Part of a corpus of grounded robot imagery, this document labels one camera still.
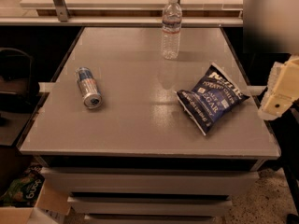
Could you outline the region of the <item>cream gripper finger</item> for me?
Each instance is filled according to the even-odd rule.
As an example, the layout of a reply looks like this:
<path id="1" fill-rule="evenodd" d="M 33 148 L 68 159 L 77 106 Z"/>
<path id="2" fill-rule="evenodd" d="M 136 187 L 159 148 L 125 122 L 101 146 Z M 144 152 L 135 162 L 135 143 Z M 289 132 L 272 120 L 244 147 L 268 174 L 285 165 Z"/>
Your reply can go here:
<path id="1" fill-rule="evenodd" d="M 263 120 L 280 118 L 299 99 L 299 56 L 285 63 L 274 62 L 261 101 L 258 116 Z"/>

